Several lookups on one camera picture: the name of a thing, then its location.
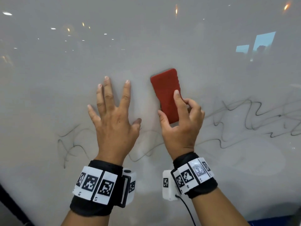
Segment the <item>white board surface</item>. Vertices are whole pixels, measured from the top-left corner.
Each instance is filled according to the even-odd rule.
[[[97,154],[87,105],[106,75],[117,102],[131,81],[129,119],[142,118],[124,162],[137,171],[135,199],[113,210],[111,224],[190,223],[182,203],[161,196],[172,160],[149,78],[168,68],[182,96],[205,110],[196,152],[243,216],[297,209],[300,0],[1,0],[1,8],[11,15],[0,15],[0,182],[34,224],[62,222]]]

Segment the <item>forearm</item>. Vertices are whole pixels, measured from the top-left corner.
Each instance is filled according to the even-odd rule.
[[[61,226],[107,226],[109,224],[109,218],[109,215],[83,217],[70,210]]]
[[[192,199],[202,226],[249,226],[219,188]]]

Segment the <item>right hand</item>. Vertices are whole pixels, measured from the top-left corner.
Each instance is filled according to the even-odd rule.
[[[175,160],[183,154],[194,151],[194,144],[202,127],[205,112],[194,100],[182,99],[178,90],[175,90],[173,98],[178,108],[179,125],[172,128],[166,114],[161,110],[158,110],[158,114],[165,146],[172,160]]]

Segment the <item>left hand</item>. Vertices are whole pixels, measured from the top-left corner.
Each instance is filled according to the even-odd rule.
[[[134,121],[132,125],[129,123],[130,81],[127,80],[124,84],[119,107],[115,106],[108,76],[105,77],[104,86],[98,85],[96,97],[100,117],[95,113],[92,106],[88,105],[88,113],[96,129],[99,147],[95,159],[122,166],[125,157],[139,136],[141,124],[141,118]]]

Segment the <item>black cable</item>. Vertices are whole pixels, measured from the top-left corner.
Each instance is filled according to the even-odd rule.
[[[190,217],[191,217],[191,220],[192,220],[192,222],[193,222],[193,225],[196,226],[196,225],[195,225],[195,222],[194,222],[194,219],[193,219],[193,217],[192,217],[192,215],[191,215],[191,212],[190,212],[188,206],[186,205],[186,203],[183,201],[183,199],[182,199],[180,196],[175,195],[175,197],[180,198],[181,201],[184,203],[184,205],[186,206],[186,208],[187,208],[187,210],[188,210],[188,212],[189,212],[189,214],[190,214]]]

